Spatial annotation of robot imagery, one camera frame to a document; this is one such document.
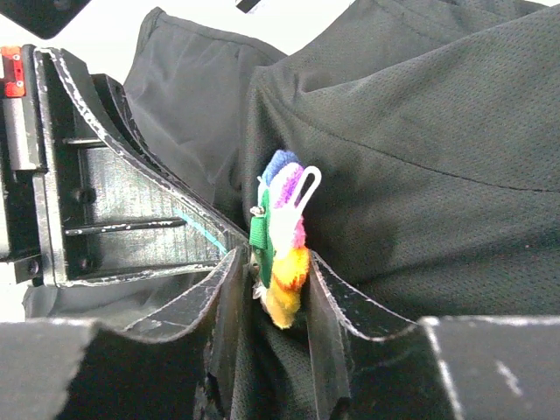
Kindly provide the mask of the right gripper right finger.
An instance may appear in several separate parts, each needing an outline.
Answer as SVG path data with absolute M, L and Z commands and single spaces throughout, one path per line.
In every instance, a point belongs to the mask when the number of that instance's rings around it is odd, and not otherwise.
M 556 419 L 559 320 L 411 321 L 318 255 L 305 298 L 320 419 Z

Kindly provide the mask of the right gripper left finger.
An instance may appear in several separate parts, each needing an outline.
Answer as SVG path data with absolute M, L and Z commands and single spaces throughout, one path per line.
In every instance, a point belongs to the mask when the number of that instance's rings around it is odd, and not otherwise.
M 1 326 L 4 419 L 224 419 L 230 415 L 245 250 L 121 331 L 94 319 Z

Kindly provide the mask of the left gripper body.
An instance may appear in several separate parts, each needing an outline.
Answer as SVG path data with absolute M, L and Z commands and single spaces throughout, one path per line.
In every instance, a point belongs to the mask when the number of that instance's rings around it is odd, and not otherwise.
M 1 40 L 1 283 L 42 277 L 34 180 L 46 173 L 34 45 Z

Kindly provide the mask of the black polo shirt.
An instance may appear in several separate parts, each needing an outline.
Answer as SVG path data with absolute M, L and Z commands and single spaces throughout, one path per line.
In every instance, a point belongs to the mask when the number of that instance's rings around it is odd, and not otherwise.
M 306 246 L 409 319 L 559 320 L 559 9 L 357 1 L 302 50 L 155 9 L 121 85 L 151 152 L 248 239 L 231 412 L 320 419 L 305 315 L 253 299 L 257 178 L 278 150 L 315 166 Z M 42 288 L 27 311 L 117 331 L 202 281 L 187 273 Z

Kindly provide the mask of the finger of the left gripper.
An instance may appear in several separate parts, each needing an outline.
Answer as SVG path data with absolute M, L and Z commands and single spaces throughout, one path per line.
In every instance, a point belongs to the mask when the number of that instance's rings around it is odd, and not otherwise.
M 150 151 L 122 86 L 34 48 L 45 172 L 34 177 L 45 284 L 103 286 L 208 272 L 247 236 Z

